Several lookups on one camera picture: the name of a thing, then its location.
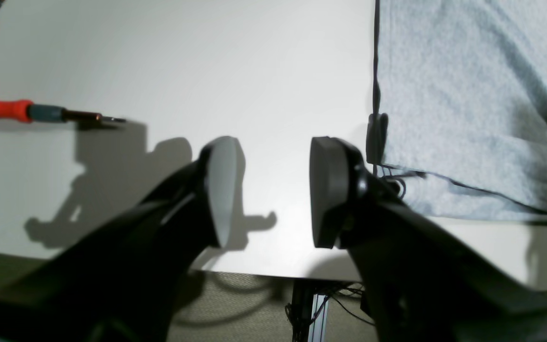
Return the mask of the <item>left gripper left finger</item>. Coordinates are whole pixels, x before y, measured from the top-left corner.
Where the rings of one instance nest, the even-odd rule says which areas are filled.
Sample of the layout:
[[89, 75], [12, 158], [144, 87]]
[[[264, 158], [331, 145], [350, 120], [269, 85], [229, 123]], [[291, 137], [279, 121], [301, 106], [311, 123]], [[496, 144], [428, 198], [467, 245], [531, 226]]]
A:
[[222, 136], [139, 204], [0, 288], [0, 342], [164, 342], [179, 285], [228, 244], [240, 145]]

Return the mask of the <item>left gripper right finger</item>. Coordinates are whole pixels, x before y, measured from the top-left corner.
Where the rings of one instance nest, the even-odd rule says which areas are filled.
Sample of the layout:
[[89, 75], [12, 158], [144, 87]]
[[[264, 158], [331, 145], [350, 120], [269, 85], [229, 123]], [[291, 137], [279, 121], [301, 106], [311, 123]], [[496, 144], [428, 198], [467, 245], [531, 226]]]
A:
[[352, 144], [311, 139], [310, 198], [313, 244], [348, 252], [381, 342], [547, 342], [547, 293], [410, 209]]

